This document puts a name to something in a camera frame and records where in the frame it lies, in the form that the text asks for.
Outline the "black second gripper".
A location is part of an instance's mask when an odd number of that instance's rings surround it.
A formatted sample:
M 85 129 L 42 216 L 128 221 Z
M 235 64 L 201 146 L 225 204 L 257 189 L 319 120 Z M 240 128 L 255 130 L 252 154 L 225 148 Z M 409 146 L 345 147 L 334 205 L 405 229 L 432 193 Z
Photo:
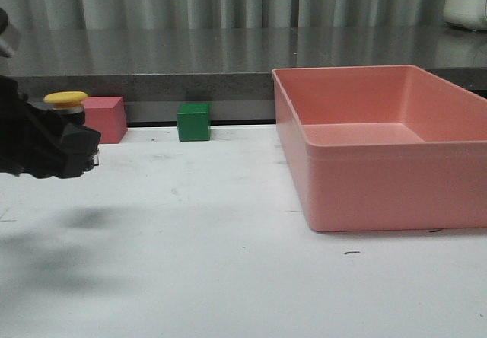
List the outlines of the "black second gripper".
M 66 156 L 58 143 L 59 117 L 49 113 L 51 108 L 33 106 L 15 80 L 1 77 L 2 173 L 37 179 L 76 177 L 66 177 Z

